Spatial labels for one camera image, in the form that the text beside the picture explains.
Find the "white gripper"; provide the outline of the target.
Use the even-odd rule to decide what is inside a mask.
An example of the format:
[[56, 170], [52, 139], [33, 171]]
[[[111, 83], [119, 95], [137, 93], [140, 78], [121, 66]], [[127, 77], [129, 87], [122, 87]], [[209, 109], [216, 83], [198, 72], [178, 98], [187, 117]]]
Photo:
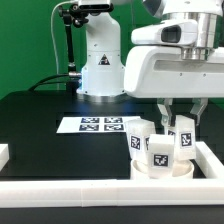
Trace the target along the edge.
[[190, 113], [195, 125], [208, 105], [207, 98], [224, 97], [224, 47], [207, 60], [189, 60], [182, 50], [198, 37], [198, 23], [165, 20], [132, 31], [135, 45], [128, 53], [124, 89], [137, 98], [158, 98], [161, 124], [173, 126], [172, 98], [194, 98]]

